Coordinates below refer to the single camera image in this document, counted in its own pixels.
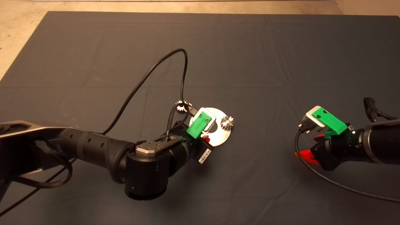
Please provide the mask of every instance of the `concrete floor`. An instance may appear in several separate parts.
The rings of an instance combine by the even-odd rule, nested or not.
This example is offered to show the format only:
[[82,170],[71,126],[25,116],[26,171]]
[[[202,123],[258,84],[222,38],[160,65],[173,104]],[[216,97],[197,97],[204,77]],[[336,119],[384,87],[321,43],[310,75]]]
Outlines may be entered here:
[[0,80],[48,11],[400,15],[400,0],[31,2],[0,0]]

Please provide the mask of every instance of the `metal plate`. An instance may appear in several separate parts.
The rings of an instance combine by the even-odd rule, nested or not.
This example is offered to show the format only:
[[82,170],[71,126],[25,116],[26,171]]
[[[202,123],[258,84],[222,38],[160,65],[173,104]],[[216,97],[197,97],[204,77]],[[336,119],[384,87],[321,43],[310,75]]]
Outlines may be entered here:
[[[209,144],[214,147],[221,145],[229,138],[231,132],[231,130],[226,131],[221,127],[221,120],[222,118],[226,117],[226,114],[217,108],[208,107],[205,109],[207,109],[210,113],[214,114],[216,117],[215,124],[217,126],[217,130],[208,133],[208,137],[210,138]],[[189,125],[192,125],[193,121],[194,121],[193,117],[190,118]]]

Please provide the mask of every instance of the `green bracket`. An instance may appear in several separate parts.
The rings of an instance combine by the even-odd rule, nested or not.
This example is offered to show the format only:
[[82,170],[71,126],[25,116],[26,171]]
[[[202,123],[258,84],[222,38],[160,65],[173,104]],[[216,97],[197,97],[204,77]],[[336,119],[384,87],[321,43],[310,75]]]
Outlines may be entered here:
[[193,138],[198,138],[210,121],[211,117],[205,112],[201,112],[196,120],[194,120],[192,125],[186,130],[186,132]]
[[344,122],[322,107],[313,112],[312,116],[329,128],[329,130],[325,132],[326,139],[330,139],[331,136],[334,135],[340,135],[347,129],[347,125]]

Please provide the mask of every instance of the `white label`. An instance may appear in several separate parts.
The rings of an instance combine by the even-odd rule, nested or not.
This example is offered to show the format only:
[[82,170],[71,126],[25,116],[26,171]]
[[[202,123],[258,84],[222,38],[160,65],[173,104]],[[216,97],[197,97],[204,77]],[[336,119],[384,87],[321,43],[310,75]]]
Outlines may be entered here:
[[200,157],[199,163],[203,164],[204,161],[206,160],[206,158],[210,155],[210,153],[211,153],[211,150],[210,150],[210,149],[207,149],[207,150],[204,152],[204,154]]

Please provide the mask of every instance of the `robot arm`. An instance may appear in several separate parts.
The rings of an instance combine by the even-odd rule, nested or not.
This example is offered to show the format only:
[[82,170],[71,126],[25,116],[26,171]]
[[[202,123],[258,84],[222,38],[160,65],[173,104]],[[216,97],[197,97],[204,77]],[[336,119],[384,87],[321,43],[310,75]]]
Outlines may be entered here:
[[[343,123],[320,106],[308,111],[299,125],[294,140],[295,155],[310,171],[330,184],[363,196],[400,203],[398,198],[360,191],[335,182],[307,163],[321,165],[328,171],[334,170],[345,161],[400,165],[400,120],[379,111],[372,98],[365,98],[364,105],[368,118],[373,123],[359,130]],[[378,123],[377,117],[384,117],[389,121]],[[300,135],[309,133],[316,127],[320,127],[320,131],[325,127],[329,129],[325,134],[314,138],[317,144],[310,150],[300,151],[298,147]]]
[[205,149],[213,149],[202,138],[193,138],[180,124],[152,141],[132,143],[72,127],[40,126],[26,121],[0,124],[0,187],[4,195],[9,183],[20,175],[59,165],[40,151],[41,140],[57,154],[78,158],[108,169],[117,183],[125,183],[127,196],[150,200],[162,195],[168,178]]

